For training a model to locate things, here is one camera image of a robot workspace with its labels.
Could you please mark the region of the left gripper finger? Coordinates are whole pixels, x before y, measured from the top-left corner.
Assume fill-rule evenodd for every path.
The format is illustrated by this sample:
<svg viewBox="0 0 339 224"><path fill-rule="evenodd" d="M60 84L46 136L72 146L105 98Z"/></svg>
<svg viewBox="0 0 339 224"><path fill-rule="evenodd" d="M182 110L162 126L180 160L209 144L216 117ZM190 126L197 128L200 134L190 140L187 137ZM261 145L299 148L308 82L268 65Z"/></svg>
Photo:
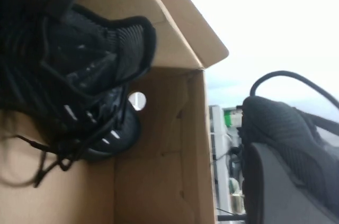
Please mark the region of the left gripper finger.
<svg viewBox="0 0 339 224"><path fill-rule="evenodd" d="M253 143L245 153L246 223L338 223L307 192L280 155L265 144Z"/></svg>

